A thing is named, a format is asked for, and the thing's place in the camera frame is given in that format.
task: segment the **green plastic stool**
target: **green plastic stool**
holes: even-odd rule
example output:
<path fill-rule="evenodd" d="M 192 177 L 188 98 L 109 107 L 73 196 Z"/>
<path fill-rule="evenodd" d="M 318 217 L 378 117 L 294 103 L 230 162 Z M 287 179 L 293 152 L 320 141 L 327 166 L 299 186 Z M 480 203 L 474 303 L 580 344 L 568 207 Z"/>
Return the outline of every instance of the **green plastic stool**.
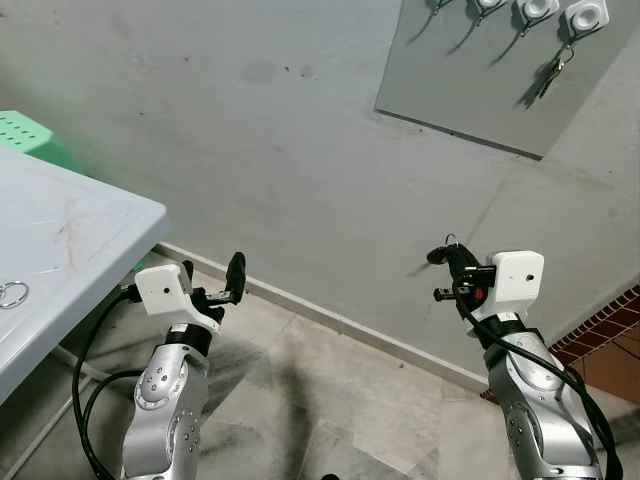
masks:
<path fill-rule="evenodd" d="M 0 112 L 0 145 L 67 170 L 83 173 L 51 130 L 20 112 Z"/>

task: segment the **key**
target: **key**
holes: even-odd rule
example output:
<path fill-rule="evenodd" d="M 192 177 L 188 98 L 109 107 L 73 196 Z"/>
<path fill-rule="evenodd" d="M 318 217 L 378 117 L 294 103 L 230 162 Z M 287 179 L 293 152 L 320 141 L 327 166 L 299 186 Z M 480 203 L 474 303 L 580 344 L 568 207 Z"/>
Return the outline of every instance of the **key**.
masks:
<path fill-rule="evenodd" d="M 540 92 L 538 92 L 538 98 L 544 97 L 544 94 L 547 93 L 547 90 L 549 90 L 549 87 L 551 86 L 553 81 L 556 79 L 558 75 L 562 73 L 562 69 L 564 68 L 564 65 L 565 65 L 564 60 L 562 60 L 561 58 L 556 58 L 556 60 L 554 61 L 553 68 L 551 69 L 551 72 L 549 72 L 549 75 L 547 76 L 547 79 L 545 80 L 544 85 L 542 85 Z"/>
<path fill-rule="evenodd" d="M 547 93 L 547 90 L 549 90 L 549 87 L 551 86 L 553 81 L 558 77 L 558 75 L 562 73 L 564 66 L 567 63 L 569 63 L 571 60 L 573 60 L 573 57 L 575 55 L 575 51 L 573 50 L 573 47 L 574 47 L 573 44 L 569 44 L 566 47 L 562 48 L 562 50 L 560 50 L 556 54 L 556 57 L 553 60 L 553 68 L 549 71 L 549 75 L 547 76 L 547 79 L 545 80 L 544 84 L 542 85 L 542 88 L 538 92 L 538 98 L 544 97 L 545 93 Z"/>

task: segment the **white table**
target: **white table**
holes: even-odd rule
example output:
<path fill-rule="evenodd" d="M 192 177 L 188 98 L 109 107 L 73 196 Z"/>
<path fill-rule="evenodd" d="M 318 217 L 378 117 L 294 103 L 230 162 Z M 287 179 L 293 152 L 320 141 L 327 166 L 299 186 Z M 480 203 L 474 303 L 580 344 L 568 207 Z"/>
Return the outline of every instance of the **white table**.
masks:
<path fill-rule="evenodd" d="M 159 203 L 0 147 L 0 284 L 30 288 L 0 308 L 0 403 L 169 229 Z"/>

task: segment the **baseboard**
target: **baseboard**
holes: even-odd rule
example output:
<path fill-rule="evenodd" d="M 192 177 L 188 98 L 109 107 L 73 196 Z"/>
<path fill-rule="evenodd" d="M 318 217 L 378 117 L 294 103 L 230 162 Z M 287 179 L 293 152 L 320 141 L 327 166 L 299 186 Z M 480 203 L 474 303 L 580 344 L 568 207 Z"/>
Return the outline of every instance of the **baseboard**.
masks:
<path fill-rule="evenodd" d="M 224 265 L 176 247 L 175 245 L 162 242 L 154 248 L 154 251 L 178 262 L 191 260 L 196 270 L 220 280 L 225 279 L 227 269 Z M 480 393 L 487 389 L 487 379 L 480 375 L 430 355 L 411 345 L 395 340 L 364 325 L 353 322 L 342 315 L 338 315 L 300 297 L 291 295 L 277 287 L 256 280 L 255 278 L 247 277 L 247 290 L 253 295 L 257 295 L 271 303 L 291 310 L 292 312 L 382 350 L 404 362 L 435 373 L 446 380 L 462 385 L 470 390 Z"/>

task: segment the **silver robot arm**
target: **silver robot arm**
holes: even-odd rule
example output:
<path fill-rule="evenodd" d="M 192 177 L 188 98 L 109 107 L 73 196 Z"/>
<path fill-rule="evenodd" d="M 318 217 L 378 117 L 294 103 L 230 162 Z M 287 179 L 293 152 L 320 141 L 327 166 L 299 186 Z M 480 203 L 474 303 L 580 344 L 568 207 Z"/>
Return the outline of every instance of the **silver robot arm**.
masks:
<path fill-rule="evenodd" d="M 200 451 L 200 415 L 208 397 L 207 354 L 224 310 L 244 289 L 244 256 L 229 264 L 227 287 L 215 295 L 191 287 L 182 265 L 138 273 L 147 314 L 170 326 L 135 388 L 135 414 L 122 452 L 122 480 L 193 480 Z"/>
<path fill-rule="evenodd" d="M 505 351 L 494 341 L 501 338 L 565 370 L 540 333 L 523 323 L 540 289 L 542 255 L 500 252 L 488 258 L 487 265 L 480 265 L 456 242 L 439 247 L 427 258 L 431 264 L 449 264 L 458 291 L 436 289 L 435 299 L 456 300 L 467 334 L 478 338 L 485 349 L 489 385 L 502 408 L 522 479 L 602 479 L 589 423 L 576 408 L 570 387 L 546 368 Z M 486 335 L 486 329 L 478 331 L 469 314 L 474 324 L 492 335 Z"/>

